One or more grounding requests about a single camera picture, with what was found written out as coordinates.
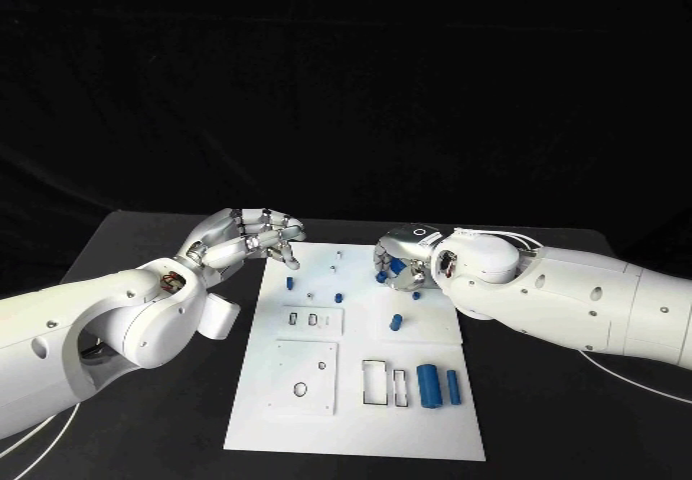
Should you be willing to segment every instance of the table surface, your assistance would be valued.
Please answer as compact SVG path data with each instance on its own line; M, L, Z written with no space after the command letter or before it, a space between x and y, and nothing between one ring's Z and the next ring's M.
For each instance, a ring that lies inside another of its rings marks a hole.
M114 212L64 281L171 256L202 218ZM375 244L397 225L339 220L305 224L312 242L354 244ZM592 230L502 229L555 247L612 254L603 235ZM243 307L228 339L195 335L171 363L119 379L83 404L61 442L25 478L690 478L692 406L622 382L573 350L496 321L462 315L488 462L224 450L263 271L264 260L248 262L212 289ZM641 382L692 398L690 371L648 360L594 357ZM70 412L0 460L0 479L15 478L32 463ZM18 438L0 442L0 451Z

